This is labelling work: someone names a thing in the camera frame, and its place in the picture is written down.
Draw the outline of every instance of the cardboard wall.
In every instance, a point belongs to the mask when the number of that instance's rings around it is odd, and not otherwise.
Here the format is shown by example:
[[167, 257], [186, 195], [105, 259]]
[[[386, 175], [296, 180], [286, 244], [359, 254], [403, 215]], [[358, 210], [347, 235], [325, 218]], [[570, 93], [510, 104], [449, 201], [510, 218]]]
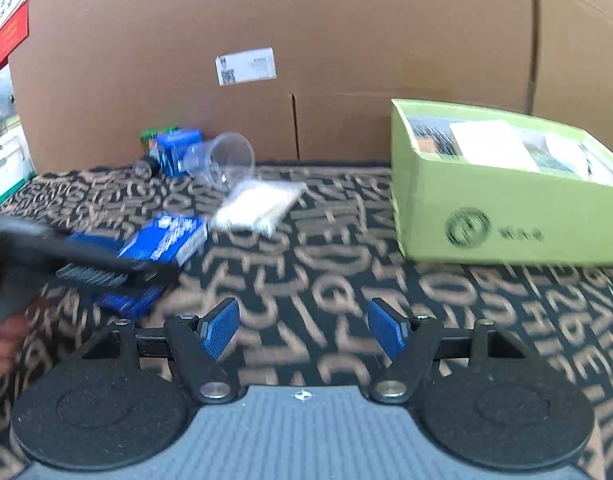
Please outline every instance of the cardboard wall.
[[613, 0], [541, 0], [533, 113], [613, 151]]
[[[39, 171], [131, 163], [139, 132], [239, 131], [262, 160], [387, 160], [389, 99], [524, 111], [531, 0], [30, 0], [10, 56]], [[270, 46], [278, 78], [219, 87]]]

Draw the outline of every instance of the black and brown tablecloth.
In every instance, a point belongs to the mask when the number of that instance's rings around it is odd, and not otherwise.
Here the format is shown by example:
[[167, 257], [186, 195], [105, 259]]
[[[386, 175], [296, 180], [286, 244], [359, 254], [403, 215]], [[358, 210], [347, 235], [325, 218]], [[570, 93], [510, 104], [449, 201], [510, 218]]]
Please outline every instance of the black and brown tablecloth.
[[[267, 179], [305, 181], [308, 191], [271, 239], [212, 234], [185, 266], [182, 286], [145, 326], [240, 302], [242, 325], [222, 356], [242, 383], [366, 383], [387, 359], [366, 327], [370, 298], [447, 326], [487, 317], [516, 333], [576, 383], [597, 426], [581, 465], [613, 479], [613, 267], [460, 266], [405, 262], [398, 251], [385, 168], [260, 167]], [[128, 238], [157, 212], [210, 215], [222, 194], [189, 177], [133, 177], [130, 170], [39, 176], [1, 208], [7, 214]], [[10, 439], [11, 406], [30, 383], [112, 315], [74, 290], [43, 294], [15, 373], [0, 383], [0, 480], [24, 468]], [[449, 373], [459, 363], [444, 363]], [[142, 366], [168, 373], [166, 362]]]

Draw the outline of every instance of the green box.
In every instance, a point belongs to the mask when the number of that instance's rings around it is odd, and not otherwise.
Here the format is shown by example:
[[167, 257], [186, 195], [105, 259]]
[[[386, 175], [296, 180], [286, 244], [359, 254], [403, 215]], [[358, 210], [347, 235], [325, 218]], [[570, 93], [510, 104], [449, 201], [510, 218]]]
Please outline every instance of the green box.
[[433, 262], [613, 264], [613, 186], [469, 164], [420, 152], [407, 116], [505, 120], [583, 142], [613, 170], [613, 153], [584, 130], [522, 114], [393, 100], [391, 199], [402, 254]]

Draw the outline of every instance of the human hand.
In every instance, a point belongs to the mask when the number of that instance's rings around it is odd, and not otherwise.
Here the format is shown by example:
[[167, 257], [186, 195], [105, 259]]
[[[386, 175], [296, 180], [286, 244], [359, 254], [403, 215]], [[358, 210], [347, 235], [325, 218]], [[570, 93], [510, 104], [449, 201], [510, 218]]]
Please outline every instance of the human hand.
[[24, 313], [7, 318], [0, 326], [0, 376], [13, 370], [15, 358], [29, 330], [29, 321]]

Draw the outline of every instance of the blue packet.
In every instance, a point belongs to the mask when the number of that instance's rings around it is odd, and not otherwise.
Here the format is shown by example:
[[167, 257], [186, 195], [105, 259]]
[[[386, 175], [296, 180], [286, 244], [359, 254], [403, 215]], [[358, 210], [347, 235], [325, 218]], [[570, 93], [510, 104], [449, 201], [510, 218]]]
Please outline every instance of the blue packet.
[[156, 143], [160, 166], [166, 176], [180, 176], [186, 173], [184, 155], [189, 146], [202, 142], [199, 130], [177, 130], [158, 134]]
[[[180, 267], [204, 244], [207, 237], [206, 222], [200, 218], [163, 214], [122, 244], [111, 238], [76, 233], [72, 238], [83, 243], [95, 243], [117, 251], [118, 256], [154, 262], [176, 262]], [[163, 286], [153, 286], [142, 296], [117, 294], [92, 295], [92, 302], [99, 301], [117, 311], [122, 317], [138, 320], [148, 313], [151, 305], [164, 292]]]

